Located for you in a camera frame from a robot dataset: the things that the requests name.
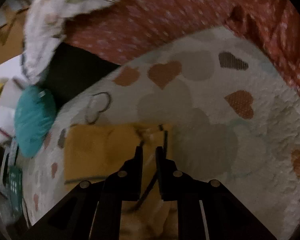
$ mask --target orange heart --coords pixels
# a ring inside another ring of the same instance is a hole
[[[148,78],[161,89],[164,89],[181,73],[182,65],[178,61],[169,61],[167,64],[155,64],[148,70]]]
[[[243,119],[251,119],[253,117],[252,95],[245,90],[238,90],[225,97],[225,100],[233,108],[233,110]]]
[[[129,66],[124,67],[122,72],[113,80],[119,86],[127,87],[136,82],[140,77],[140,72],[137,68]]]
[[[291,153],[291,163],[294,173],[300,179],[300,150],[295,150]]]

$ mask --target heart-patterned fabric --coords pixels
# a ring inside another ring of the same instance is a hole
[[[61,109],[23,171],[32,224],[65,194],[64,138],[86,119],[170,123],[178,169],[219,179],[278,239],[300,222],[300,98],[266,56],[223,27],[136,58]]]

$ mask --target red polka dot fabric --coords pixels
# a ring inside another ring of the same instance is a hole
[[[300,15],[289,0],[121,0],[69,20],[66,43],[122,65],[218,25],[253,41],[300,95]]]

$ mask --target pillow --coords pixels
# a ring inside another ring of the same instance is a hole
[[[56,105],[49,90],[27,87],[21,94],[14,117],[16,139],[24,157],[40,150],[56,118]]]

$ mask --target silver screw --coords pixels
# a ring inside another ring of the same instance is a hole
[[[89,186],[90,186],[90,182],[88,182],[86,180],[80,182],[80,188],[87,188]]]
[[[220,181],[217,179],[213,179],[212,181],[210,181],[211,186],[213,187],[219,187],[220,186]]]
[[[175,176],[175,177],[177,177],[177,178],[181,177],[182,174],[183,174],[182,171],[174,171],[174,172],[173,172],[173,176]]]
[[[126,171],[119,171],[118,172],[118,176],[120,177],[120,178],[123,178],[123,177],[125,177],[125,176],[127,176],[128,175],[128,173],[126,172]]]

